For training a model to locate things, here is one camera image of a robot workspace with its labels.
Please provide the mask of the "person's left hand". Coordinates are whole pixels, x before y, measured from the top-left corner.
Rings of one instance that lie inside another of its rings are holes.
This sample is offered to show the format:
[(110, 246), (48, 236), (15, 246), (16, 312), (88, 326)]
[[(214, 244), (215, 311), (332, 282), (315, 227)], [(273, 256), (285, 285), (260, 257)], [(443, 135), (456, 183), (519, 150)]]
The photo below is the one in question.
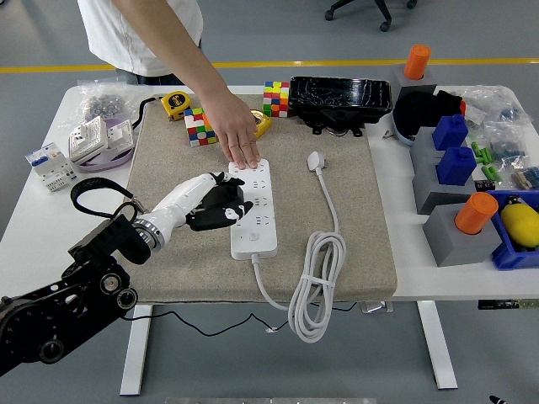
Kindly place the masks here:
[(241, 169), (256, 168), (260, 153), (250, 108), (227, 87), (200, 95), (200, 101), (227, 160)]

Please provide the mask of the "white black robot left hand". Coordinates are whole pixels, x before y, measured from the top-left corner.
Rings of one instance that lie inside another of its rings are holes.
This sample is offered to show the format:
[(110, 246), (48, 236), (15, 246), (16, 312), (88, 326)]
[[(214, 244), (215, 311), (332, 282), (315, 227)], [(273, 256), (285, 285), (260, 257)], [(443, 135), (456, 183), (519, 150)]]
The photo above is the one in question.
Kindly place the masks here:
[(155, 251), (164, 248), (173, 229), (183, 225), (193, 231), (232, 226), (253, 208), (253, 202), (243, 196), (243, 185), (243, 180), (230, 173), (201, 174), (176, 186), (135, 224)]

